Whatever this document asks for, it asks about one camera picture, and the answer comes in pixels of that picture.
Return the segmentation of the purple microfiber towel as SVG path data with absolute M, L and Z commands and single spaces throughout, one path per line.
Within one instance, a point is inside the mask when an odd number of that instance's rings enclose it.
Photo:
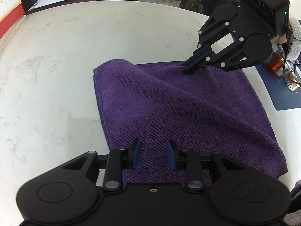
M 192 75 L 181 62 L 108 61 L 93 71 L 100 120 L 110 149 L 141 142 L 139 163 L 124 183 L 183 183 L 167 142 L 200 155 L 225 155 L 278 178 L 287 172 L 266 112 L 241 70 L 207 67 Z

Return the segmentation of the seated man in dark jacket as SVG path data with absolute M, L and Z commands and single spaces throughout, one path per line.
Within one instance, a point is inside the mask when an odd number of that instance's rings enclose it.
M 288 31 L 274 42 L 273 48 L 276 44 L 282 50 L 284 64 L 300 61 L 300 21 L 290 15 Z

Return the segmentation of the patterned ceramic cup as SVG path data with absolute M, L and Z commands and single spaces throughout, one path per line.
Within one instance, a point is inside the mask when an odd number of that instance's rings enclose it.
M 284 76 L 284 80 L 285 80 L 285 83 L 286 83 L 288 89 L 291 92 L 294 92 L 298 88 L 300 88 L 300 81 L 297 79 L 293 70 L 286 72 L 286 75 Z

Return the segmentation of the dark blue table mat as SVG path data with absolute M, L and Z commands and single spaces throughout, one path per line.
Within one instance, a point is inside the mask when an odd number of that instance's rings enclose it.
M 290 110 L 301 107 L 300 104 L 300 90 L 290 91 L 284 79 L 274 78 L 263 65 L 257 65 L 258 71 L 272 103 L 276 110 Z

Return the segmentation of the red desk calendar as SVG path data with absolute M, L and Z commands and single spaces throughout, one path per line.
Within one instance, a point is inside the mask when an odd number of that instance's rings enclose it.
M 0 22 L 0 36 L 1 38 L 6 34 L 11 26 L 17 22 L 22 15 L 24 9 L 21 0 L 1 0 L 1 22 Z

